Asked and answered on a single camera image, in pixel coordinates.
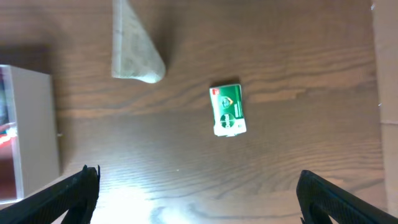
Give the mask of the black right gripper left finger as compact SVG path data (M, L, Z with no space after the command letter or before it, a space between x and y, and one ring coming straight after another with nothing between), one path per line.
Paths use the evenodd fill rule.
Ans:
M1 210L1 224L91 221L100 191L100 168L83 166L76 174Z

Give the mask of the white lotion tube with leaves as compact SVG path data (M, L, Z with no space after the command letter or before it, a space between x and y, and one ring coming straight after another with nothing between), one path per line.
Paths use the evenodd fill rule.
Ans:
M113 1L112 77L157 83L165 64L128 0Z

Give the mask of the red Colgate toothpaste tube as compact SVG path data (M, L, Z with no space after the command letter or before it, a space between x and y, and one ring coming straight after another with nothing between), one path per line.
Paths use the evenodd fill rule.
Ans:
M15 123L1 125L1 147L9 146L13 139L17 137L17 128Z

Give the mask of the green soap bar package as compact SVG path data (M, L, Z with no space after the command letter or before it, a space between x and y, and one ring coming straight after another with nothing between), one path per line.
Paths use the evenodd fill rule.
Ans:
M209 92L214 134L219 137L233 137L245 133L247 128L241 85L235 83L211 87Z

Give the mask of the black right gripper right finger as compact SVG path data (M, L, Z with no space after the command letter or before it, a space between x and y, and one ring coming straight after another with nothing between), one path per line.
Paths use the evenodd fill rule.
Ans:
M303 170L296 194L303 224L397 224L397 218L339 188L309 170Z

